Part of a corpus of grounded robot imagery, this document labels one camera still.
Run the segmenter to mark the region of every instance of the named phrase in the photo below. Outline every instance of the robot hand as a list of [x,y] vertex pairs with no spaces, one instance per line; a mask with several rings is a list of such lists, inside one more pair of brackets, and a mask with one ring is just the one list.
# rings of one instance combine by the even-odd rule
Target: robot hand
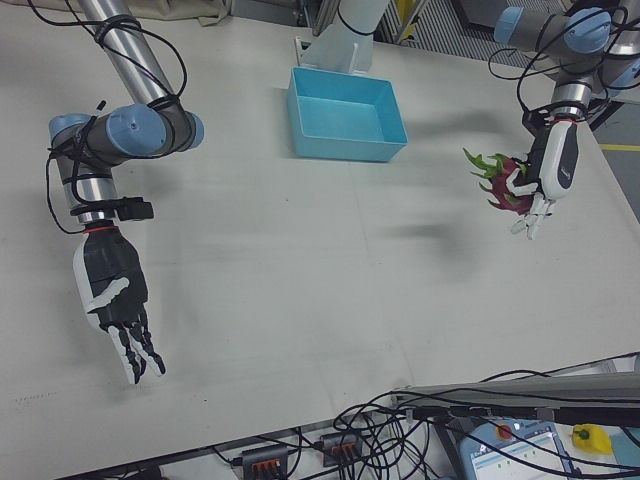
[[575,122],[558,120],[538,133],[528,155],[526,173],[514,171],[507,179],[507,188],[513,195],[533,194],[529,212],[511,228],[511,233],[526,229],[527,237],[535,240],[542,221],[553,214],[557,201],[569,193],[577,162]]
[[147,363],[156,375],[163,375],[164,362],[148,329],[147,285],[138,252],[113,224],[85,234],[73,269],[89,323],[111,336],[130,384],[140,381]]

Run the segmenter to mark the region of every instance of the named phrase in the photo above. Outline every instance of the blue bin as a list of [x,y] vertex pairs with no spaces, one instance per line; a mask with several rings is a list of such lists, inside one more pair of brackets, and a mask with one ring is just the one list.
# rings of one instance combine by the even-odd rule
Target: blue bin
[[407,144],[387,80],[295,67],[287,104],[301,157],[388,162]]

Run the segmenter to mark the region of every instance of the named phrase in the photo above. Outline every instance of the yellow object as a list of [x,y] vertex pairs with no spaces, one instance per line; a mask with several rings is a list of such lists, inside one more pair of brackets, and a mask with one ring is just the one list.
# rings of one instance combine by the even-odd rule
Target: yellow object
[[613,455],[609,435],[597,425],[590,423],[576,425],[573,427],[571,441],[574,447],[583,452]]
[[[398,8],[398,15],[400,15],[400,23],[404,24],[409,15],[411,15],[411,10],[413,10],[413,6],[415,5],[416,0],[396,0],[396,7]],[[416,29],[415,25],[409,25],[407,32],[400,39],[400,41],[406,40],[411,35],[413,35],[414,30]]]
[[640,145],[600,145],[602,150],[610,150],[612,152],[640,152]]

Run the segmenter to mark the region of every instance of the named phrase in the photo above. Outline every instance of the metal frame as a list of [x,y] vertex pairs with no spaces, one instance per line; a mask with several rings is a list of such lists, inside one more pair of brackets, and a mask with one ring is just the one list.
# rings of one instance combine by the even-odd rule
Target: metal frame
[[395,405],[421,411],[418,416],[424,417],[500,416],[569,425],[590,422],[640,426],[640,373],[413,387],[399,392]]

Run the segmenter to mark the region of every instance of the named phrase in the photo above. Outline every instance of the table surface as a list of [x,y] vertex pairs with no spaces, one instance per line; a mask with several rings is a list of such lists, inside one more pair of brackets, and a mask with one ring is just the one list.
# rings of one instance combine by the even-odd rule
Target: table surface
[[[511,236],[515,216],[487,204],[462,154],[532,141],[514,85],[482,62],[376,45],[371,74],[393,82],[410,144],[385,165],[300,159],[285,96],[306,30],[144,25],[183,53],[183,103],[207,136],[114,172],[120,194],[154,203],[155,220],[123,233],[167,364],[129,386],[83,316],[80,239],[49,217],[44,163],[51,117],[130,100],[81,29],[0,4],[1,478],[69,475],[331,418],[393,387],[637,347],[640,228],[585,129],[573,191],[530,242]],[[174,59],[154,48],[177,84]],[[552,88],[531,80],[526,98],[541,104]],[[66,217],[57,174],[53,191]]]

